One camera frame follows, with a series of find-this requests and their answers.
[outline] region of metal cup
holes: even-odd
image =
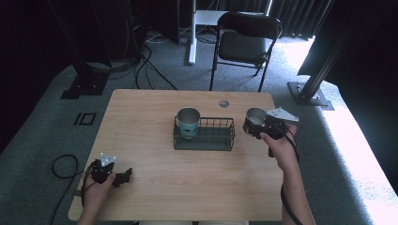
[[[260,132],[266,123],[267,113],[260,108],[251,108],[246,112],[243,130],[245,133],[260,139]]]
[[[181,109],[176,115],[179,131],[183,138],[192,139],[200,122],[200,113],[192,107]]]

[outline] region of black stand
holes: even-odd
[[[79,96],[100,96],[102,95],[103,89],[105,88],[106,82],[108,81],[109,73],[96,74],[91,71],[92,79],[89,83],[82,82],[82,76],[79,74],[76,76],[73,84],[70,86],[68,91],[64,91],[61,99],[78,99]]]
[[[47,4],[56,20],[54,29],[77,72],[71,88],[64,92],[61,99],[77,99],[80,95],[102,95],[109,74],[96,74],[85,62],[58,0],[47,0]]]
[[[311,98],[306,98],[301,91],[305,82],[288,82],[290,92],[298,105],[320,106],[323,110],[334,111],[333,106],[329,100],[326,100],[321,89],[316,91],[316,94]]]

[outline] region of white desk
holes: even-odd
[[[272,0],[267,1],[265,14],[269,14]],[[192,0],[192,32],[191,32],[191,48],[190,48],[190,64],[195,64],[196,58],[196,25],[217,25],[218,19],[226,11],[213,10],[196,10],[196,0]]]

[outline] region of sunlight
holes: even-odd
[[[293,68],[299,69],[304,62],[305,57],[308,54],[314,40],[309,39],[308,41],[287,43],[284,48],[284,54],[286,56],[286,62]]]

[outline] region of chair leg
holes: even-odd
[[[215,70],[215,68],[213,66],[213,69],[211,70],[211,79],[210,79],[210,89],[209,89],[209,91],[213,90],[214,70]]]
[[[211,78],[210,78],[210,89],[209,89],[209,91],[213,90],[214,72],[217,69],[217,64],[218,64],[218,51],[217,51],[217,48],[216,48],[216,50],[214,51],[213,67],[211,68]]]
[[[261,78],[260,86],[258,87],[258,92],[261,92],[261,89],[263,89],[263,83],[264,83],[264,79],[266,78],[267,68],[268,68],[268,62],[266,63],[266,65],[264,67],[263,77]]]
[[[258,69],[257,69],[257,71],[255,71],[255,73],[254,73],[254,77],[256,77],[257,76],[257,74],[258,74],[258,72],[260,71],[260,69],[261,69],[261,67],[259,67]]]

